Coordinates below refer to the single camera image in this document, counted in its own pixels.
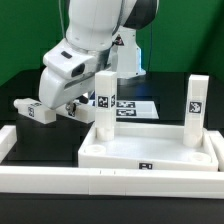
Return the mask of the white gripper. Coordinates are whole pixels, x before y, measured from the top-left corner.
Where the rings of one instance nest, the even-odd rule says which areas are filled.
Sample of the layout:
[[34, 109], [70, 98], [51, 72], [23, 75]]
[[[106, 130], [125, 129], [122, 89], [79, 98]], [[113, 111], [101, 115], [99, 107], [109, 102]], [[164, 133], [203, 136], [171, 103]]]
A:
[[94, 89], [94, 75], [98, 71], [82, 74], [70, 80], [59, 77], [46, 67], [41, 75], [39, 99], [50, 109], [56, 109], [67, 103], [65, 109], [71, 116], [75, 115], [76, 105], [69, 102], [79, 97], [80, 103], [87, 104], [89, 98], [82, 95]]

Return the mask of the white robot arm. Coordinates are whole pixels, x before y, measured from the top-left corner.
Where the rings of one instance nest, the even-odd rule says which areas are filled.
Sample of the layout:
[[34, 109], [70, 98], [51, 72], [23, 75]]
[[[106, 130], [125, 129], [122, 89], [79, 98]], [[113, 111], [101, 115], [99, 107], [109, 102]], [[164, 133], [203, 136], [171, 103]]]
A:
[[159, 0], [70, 0], [66, 35], [43, 57], [40, 101], [56, 109], [99, 88], [103, 92], [97, 97], [108, 97], [116, 82], [99, 76], [116, 74], [113, 36], [121, 27], [144, 28], [155, 19], [158, 6]]

